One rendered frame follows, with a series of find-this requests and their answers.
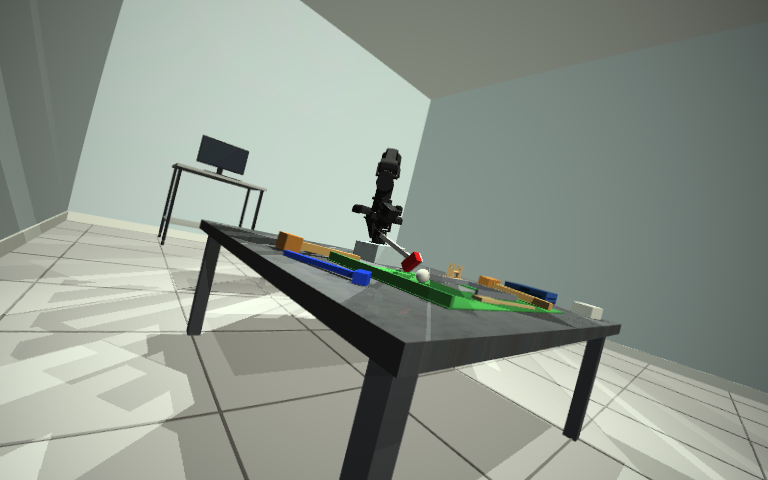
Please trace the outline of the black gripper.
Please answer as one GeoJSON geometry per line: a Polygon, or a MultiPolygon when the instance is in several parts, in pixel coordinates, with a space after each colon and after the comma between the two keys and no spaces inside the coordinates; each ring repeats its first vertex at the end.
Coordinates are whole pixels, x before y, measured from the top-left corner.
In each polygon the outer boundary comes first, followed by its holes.
{"type": "Polygon", "coordinates": [[[385,199],[385,202],[388,202],[389,200],[391,200],[391,197],[389,196],[376,193],[375,196],[372,196],[372,199],[374,200],[372,208],[364,205],[359,205],[359,204],[355,204],[352,208],[352,212],[355,212],[358,214],[359,213],[366,214],[366,216],[363,216],[363,218],[365,218],[366,220],[369,238],[371,239],[372,237],[373,239],[377,238],[377,235],[374,233],[375,228],[381,231],[384,228],[384,226],[386,226],[387,224],[393,223],[393,224],[402,225],[402,222],[403,222],[402,217],[397,216],[396,220],[392,218],[388,219],[384,216],[381,210],[380,212],[376,212],[377,205],[382,198],[385,199]]]}

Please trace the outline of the orange flat bar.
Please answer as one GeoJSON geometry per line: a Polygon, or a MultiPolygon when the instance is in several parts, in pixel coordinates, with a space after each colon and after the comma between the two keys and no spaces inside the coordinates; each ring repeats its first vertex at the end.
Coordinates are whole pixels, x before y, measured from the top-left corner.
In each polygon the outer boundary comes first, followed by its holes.
{"type": "Polygon", "coordinates": [[[544,301],[542,299],[539,299],[537,297],[525,294],[525,293],[520,292],[518,290],[510,289],[510,288],[501,286],[500,283],[501,283],[501,281],[498,281],[498,280],[495,280],[495,279],[492,279],[492,278],[488,278],[488,277],[483,277],[483,276],[479,276],[479,279],[478,279],[478,282],[477,282],[477,284],[479,284],[479,285],[483,285],[483,286],[486,286],[486,287],[489,287],[489,288],[492,288],[492,289],[496,289],[496,290],[499,290],[499,291],[502,291],[502,292],[505,292],[505,293],[509,292],[509,293],[515,294],[515,295],[517,295],[517,298],[520,299],[520,300],[526,301],[528,303],[531,303],[533,305],[536,305],[536,306],[539,306],[539,307],[541,307],[543,309],[551,311],[552,306],[553,306],[552,303],[549,303],[549,302],[544,301]]]}
{"type": "Polygon", "coordinates": [[[344,255],[346,257],[355,259],[357,261],[360,261],[360,258],[361,258],[360,256],[357,256],[357,255],[303,242],[303,238],[286,233],[286,232],[282,232],[282,231],[280,231],[279,233],[279,236],[276,242],[276,247],[282,249],[283,251],[288,250],[298,254],[300,250],[304,250],[304,251],[308,251],[316,254],[329,256],[330,251],[332,251],[332,252],[344,255]]]}

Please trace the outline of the white golf ball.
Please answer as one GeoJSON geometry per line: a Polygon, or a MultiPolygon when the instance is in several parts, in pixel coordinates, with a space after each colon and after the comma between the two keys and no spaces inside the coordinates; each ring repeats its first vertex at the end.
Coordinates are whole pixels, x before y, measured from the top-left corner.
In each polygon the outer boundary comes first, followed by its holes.
{"type": "Polygon", "coordinates": [[[418,282],[420,282],[420,283],[426,283],[426,282],[429,280],[429,278],[430,278],[430,274],[429,274],[429,272],[428,272],[427,270],[425,270],[425,269],[420,269],[420,270],[419,270],[419,271],[416,273],[416,279],[417,279],[417,281],[418,281],[418,282]]]}

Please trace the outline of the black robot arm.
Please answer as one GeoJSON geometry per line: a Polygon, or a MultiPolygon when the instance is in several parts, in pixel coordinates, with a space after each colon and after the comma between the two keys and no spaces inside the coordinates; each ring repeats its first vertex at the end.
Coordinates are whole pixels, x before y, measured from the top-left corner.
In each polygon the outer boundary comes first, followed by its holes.
{"type": "MultiPolygon", "coordinates": [[[[387,148],[386,151],[382,153],[382,159],[380,162],[378,162],[378,166],[376,170],[376,176],[378,176],[376,180],[377,194],[383,194],[389,197],[392,196],[392,192],[394,188],[393,179],[397,180],[398,178],[400,178],[400,171],[401,171],[400,164],[401,164],[402,156],[398,152],[399,152],[398,149],[387,148]]],[[[385,202],[385,199],[384,198],[382,199],[377,205],[376,212],[380,212],[381,210],[384,216],[388,219],[392,218],[396,220],[397,216],[401,216],[403,207],[399,205],[393,206],[392,200],[385,202]]],[[[387,224],[386,226],[384,226],[383,229],[388,229],[388,230],[381,230],[381,232],[387,236],[387,232],[391,232],[391,226],[392,226],[392,223],[387,224]]],[[[386,242],[382,240],[379,236],[377,236],[376,239],[373,239],[372,237],[372,241],[369,241],[369,242],[387,245],[385,244],[386,242]]]]}

